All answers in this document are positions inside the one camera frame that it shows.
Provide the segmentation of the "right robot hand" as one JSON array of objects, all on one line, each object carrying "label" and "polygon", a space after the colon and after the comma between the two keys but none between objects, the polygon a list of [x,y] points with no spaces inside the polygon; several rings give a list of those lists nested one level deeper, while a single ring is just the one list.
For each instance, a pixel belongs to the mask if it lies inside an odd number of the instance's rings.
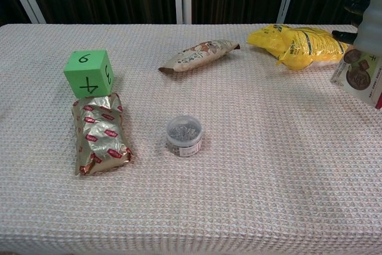
[{"label": "right robot hand", "polygon": [[348,0],[345,9],[355,16],[352,25],[357,28],[357,32],[334,30],[332,31],[333,38],[380,57],[381,0]]}]

